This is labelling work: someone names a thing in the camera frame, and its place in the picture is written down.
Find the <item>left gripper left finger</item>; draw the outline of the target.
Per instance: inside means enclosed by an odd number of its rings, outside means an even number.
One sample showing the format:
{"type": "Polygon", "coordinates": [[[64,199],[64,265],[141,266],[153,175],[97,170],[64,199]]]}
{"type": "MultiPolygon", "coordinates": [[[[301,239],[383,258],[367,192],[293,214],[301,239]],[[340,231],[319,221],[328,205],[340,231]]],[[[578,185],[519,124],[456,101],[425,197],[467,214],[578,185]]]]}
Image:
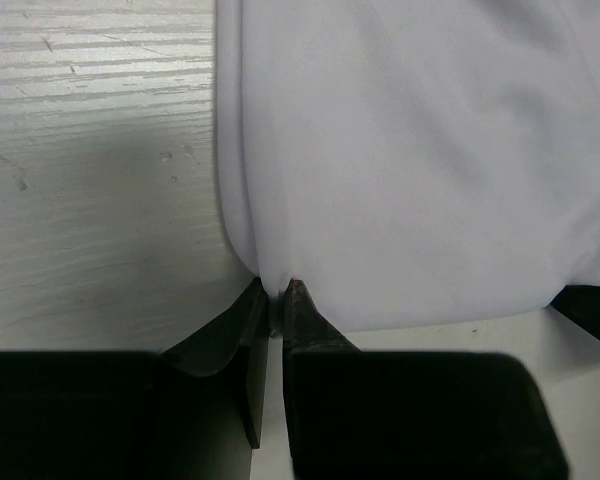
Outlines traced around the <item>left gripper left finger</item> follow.
{"type": "Polygon", "coordinates": [[[259,280],[161,352],[0,352],[0,479],[246,479],[260,445],[259,280]]]}

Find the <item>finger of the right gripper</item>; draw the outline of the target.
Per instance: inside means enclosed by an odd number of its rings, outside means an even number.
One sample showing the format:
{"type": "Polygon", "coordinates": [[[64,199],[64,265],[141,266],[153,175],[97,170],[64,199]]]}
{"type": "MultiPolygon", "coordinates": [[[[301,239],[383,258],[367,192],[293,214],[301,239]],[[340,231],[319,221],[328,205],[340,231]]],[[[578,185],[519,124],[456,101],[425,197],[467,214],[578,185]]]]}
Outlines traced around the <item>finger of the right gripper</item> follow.
{"type": "Polygon", "coordinates": [[[550,305],[600,341],[600,287],[565,287],[550,305]]]}

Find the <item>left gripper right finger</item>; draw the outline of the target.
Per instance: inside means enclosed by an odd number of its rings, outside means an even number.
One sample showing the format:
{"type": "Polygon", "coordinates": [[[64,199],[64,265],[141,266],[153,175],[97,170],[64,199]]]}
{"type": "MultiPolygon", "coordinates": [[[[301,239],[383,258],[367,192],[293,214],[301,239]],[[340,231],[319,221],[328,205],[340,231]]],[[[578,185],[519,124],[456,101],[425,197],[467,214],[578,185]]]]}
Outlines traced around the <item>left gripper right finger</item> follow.
{"type": "Polygon", "coordinates": [[[496,352],[361,350],[292,281],[283,396],[298,479],[566,479],[539,388],[496,352]]]}

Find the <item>white t shirt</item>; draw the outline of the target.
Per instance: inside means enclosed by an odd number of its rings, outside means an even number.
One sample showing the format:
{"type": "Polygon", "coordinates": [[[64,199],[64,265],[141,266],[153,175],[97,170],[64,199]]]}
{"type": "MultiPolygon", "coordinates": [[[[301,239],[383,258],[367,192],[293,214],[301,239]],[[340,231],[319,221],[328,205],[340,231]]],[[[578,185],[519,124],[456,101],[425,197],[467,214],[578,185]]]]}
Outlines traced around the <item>white t shirt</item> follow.
{"type": "Polygon", "coordinates": [[[600,286],[600,1],[221,1],[226,230],[342,331],[600,286]]]}

